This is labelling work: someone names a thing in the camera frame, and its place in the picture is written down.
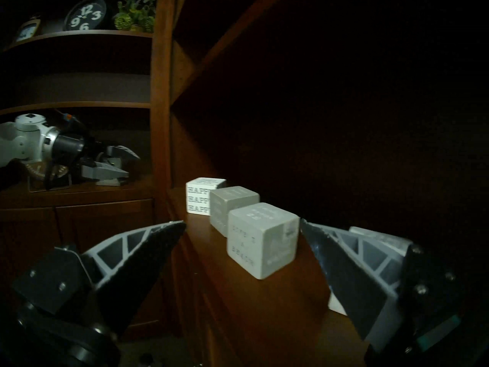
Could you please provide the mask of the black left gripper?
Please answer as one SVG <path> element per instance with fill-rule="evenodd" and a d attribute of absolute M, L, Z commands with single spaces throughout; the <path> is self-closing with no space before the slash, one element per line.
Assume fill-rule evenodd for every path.
<path fill-rule="evenodd" d="M 131 149 L 98 141 L 93 136 L 62 131 L 57 136 L 57 164 L 66 166 L 75 179 L 126 178 L 129 173 L 117 168 L 104 159 L 107 157 L 124 160 L 139 160 Z"/>

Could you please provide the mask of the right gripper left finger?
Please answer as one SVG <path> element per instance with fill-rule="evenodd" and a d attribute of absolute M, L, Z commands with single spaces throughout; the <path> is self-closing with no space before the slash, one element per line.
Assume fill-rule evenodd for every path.
<path fill-rule="evenodd" d="M 14 292 L 41 314 L 121 336 L 186 230 L 184 221 L 109 237 L 84 253 L 54 247 L 16 278 Z"/>

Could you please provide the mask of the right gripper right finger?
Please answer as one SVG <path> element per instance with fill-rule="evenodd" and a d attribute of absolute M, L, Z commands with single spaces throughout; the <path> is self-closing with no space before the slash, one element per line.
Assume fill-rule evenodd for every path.
<path fill-rule="evenodd" d="M 464 290 L 453 270 L 422 246 L 301 219 L 300 230 L 366 355 L 422 355 L 457 329 Z"/>

